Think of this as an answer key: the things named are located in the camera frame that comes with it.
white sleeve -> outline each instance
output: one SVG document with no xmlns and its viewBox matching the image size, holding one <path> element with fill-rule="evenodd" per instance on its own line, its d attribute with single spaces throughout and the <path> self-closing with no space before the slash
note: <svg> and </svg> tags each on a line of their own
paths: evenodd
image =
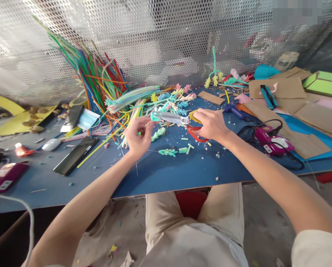
<svg viewBox="0 0 332 267">
<path fill-rule="evenodd" d="M 292 267 L 332 267 L 332 234 L 320 230 L 300 232 L 292 248 Z"/>
</svg>

blue table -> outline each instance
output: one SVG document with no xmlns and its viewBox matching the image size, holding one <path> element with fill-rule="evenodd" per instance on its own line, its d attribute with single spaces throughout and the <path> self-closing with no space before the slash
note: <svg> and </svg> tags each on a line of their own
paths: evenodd
<svg viewBox="0 0 332 267">
<path fill-rule="evenodd" d="M 195 90 L 198 94 L 203 88 Z M 216 95 L 218 91 L 207 90 Z M 198 107 L 216 110 L 218 107 L 201 98 L 190 102 L 187 109 L 196 109 Z M 225 113 L 225 123 L 233 130 L 238 132 L 247 123 L 240 121 L 231 113 Z M 0 138 L 0 148 L 9 148 L 5 152 L 10 158 L 10 162 L 20 162 L 29 160 L 31 166 L 29 170 L 15 183 L 5 194 L 8 196 L 21 198 L 25 200 L 32 208 L 50 207 L 67 204 L 87 185 L 94 181 L 100 174 L 113 166 L 125 154 L 127 149 L 117 149 L 117 145 L 112 144 L 108 149 L 99 149 L 86 163 L 79 169 L 75 169 L 68 177 L 61 176 L 53 172 L 53 168 L 72 150 L 64 148 L 66 144 L 76 145 L 80 141 L 62 143 L 56 151 L 46 152 L 38 151 L 34 155 L 24 159 L 16 158 L 14 154 L 14 144 L 21 142 L 29 149 L 36 149 L 47 140 L 56 136 L 62 126 L 62 121 L 56 122 L 54 119 L 47 130 L 39 135 L 24 134 L 20 136 Z M 182 135 L 188 138 L 187 141 L 181 140 Z M 38 139 L 45 138 L 41 143 L 35 144 Z M 162 156 L 158 150 L 186 147 L 190 143 L 195 148 L 191 149 L 189 154 L 177 154 L 176 157 Z M 186 133 L 183 127 L 176 125 L 167 128 L 165 136 L 161 136 L 152 142 L 150 149 L 143 158 L 138 161 L 119 187 L 113 194 L 113 198 L 129 197 L 155 192 L 181 190 L 187 188 L 197 188 L 212 186 L 224 183 L 242 182 L 253 180 L 249 172 L 238 161 L 238 159 L 228 150 L 215 141 L 210 141 L 212 146 L 199 144 Z M 295 164 L 288 158 L 277 159 L 282 163 Z M 315 160 L 310 162 L 311 166 L 305 163 L 305 168 L 300 171 L 294 171 L 296 175 L 314 172 L 326 172 L 332 170 L 332 158 Z M 35 190 L 46 189 L 44 191 L 34 192 Z M 0 213 L 23 210 L 23 206 L 8 200 L 0 199 Z"/>
</svg>

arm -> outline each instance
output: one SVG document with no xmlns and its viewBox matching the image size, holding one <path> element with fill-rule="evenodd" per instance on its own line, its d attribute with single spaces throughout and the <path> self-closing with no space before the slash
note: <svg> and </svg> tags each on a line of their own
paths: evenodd
<svg viewBox="0 0 332 267">
<path fill-rule="evenodd" d="M 308 229 L 332 233 L 332 208 L 328 203 L 289 170 L 230 131 L 221 111 L 198 109 L 194 117 L 203 123 L 197 134 L 228 148 L 281 206 L 297 234 Z"/>
<path fill-rule="evenodd" d="M 153 125 L 149 117 L 134 119 L 125 131 L 129 152 L 61 210 L 35 246 L 29 267 L 72 265 L 83 233 L 103 209 L 124 176 L 149 148 Z M 145 134 L 138 136 L 139 131 Z"/>
</svg>

blue glue gun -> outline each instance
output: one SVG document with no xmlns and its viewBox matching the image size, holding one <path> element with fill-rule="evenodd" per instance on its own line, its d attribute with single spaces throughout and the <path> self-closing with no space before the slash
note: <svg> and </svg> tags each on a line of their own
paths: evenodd
<svg viewBox="0 0 332 267">
<path fill-rule="evenodd" d="M 235 99 L 231 103 L 227 104 L 224 108 L 224 112 L 232 112 L 237 118 L 244 120 L 248 114 L 246 112 L 238 110 L 236 104 L 239 103 L 238 99 Z"/>
</svg>

forearm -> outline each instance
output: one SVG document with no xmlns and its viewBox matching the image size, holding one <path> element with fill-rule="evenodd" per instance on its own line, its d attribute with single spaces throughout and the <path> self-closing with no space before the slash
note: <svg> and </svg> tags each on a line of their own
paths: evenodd
<svg viewBox="0 0 332 267">
<path fill-rule="evenodd" d="M 283 208 L 297 233 L 306 229 L 332 233 L 332 208 L 311 187 L 232 132 L 220 143 Z"/>
<path fill-rule="evenodd" d="M 101 212 L 137 159 L 127 153 L 75 196 L 56 216 L 36 245 L 29 266 L 70 266 L 79 240 Z"/>
</svg>

